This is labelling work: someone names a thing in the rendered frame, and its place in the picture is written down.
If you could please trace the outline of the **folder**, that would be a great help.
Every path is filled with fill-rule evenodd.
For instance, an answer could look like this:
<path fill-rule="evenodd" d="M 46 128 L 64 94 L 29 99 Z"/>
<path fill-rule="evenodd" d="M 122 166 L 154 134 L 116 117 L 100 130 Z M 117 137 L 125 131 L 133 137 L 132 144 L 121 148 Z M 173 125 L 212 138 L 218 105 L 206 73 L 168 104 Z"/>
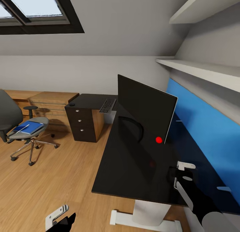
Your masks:
<path fill-rule="evenodd" d="M 25 134 L 32 134 L 35 131 L 39 130 L 44 124 L 39 122 L 27 121 L 18 127 L 15 127 L 13 130 L 16 132 L 21 132 Z"/>

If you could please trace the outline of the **keyboard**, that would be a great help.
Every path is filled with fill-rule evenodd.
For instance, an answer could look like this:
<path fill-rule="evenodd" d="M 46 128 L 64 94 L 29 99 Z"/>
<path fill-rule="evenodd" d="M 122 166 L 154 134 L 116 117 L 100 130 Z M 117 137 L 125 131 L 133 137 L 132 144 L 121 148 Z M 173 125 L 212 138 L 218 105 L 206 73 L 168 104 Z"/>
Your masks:
<path fill-rule="evenodd" d="M 115 102 L 116 102 L 116 99 L 107 98 L 105 103 L 103 104 L 102 108 L 99 110 L 99 113 L 110 114 Z"/>

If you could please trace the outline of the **monitor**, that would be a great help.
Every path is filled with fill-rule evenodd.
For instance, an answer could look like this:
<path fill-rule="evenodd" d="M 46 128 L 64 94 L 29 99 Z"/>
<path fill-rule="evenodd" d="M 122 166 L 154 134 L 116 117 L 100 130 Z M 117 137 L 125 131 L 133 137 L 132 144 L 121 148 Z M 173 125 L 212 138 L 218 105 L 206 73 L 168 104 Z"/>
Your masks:
<path fill-rule="evenodd" d="M 156 138 L 165 144 L 178 97 L 118 74 L 118 102 Z"/>

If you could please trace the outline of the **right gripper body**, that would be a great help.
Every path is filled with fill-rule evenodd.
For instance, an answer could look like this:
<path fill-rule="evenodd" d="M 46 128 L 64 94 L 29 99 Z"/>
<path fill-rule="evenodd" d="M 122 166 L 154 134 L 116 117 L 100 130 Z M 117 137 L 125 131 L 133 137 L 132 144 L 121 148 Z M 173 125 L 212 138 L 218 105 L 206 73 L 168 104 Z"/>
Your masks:
<path fill-rule="evenodd" d="M 184 174 L 186 174 L 186 175 L 189 175 L 189 177 L 190 178 L 192 178 L 191 177 L 191 171 L 190 170 L 184 170 L 184 171 L 182 171 L 182 170 L 179 170 L 178 168 L 175 168 L 175 167 L 171 167 L 171 176 L 172 177 L 175 177 L 175 178 L 177 178 L 177 176 L 180 174 L 180 173 L 184 173 Z"/>

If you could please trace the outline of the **notebook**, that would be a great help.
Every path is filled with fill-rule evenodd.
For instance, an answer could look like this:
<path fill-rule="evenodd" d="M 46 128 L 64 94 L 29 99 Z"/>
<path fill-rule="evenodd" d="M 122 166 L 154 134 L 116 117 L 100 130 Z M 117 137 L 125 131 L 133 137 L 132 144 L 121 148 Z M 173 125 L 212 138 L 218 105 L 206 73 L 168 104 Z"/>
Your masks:
<path fill-rule="evenodd" d="M 198 179 L 198 169 L 191 169 L 191 168 L 184 168 L 185 170 L 190 170 L 193 173 L 193 177 L 191 179 L 193 179 L 194 183 L 196 184 L 197 188 L 199 187 L 199 179 Z M 178 179 L 175 179 L 175 185 L 174 188 L 177 189 L 176 186 L 176 182 L 178 181 Z"/>

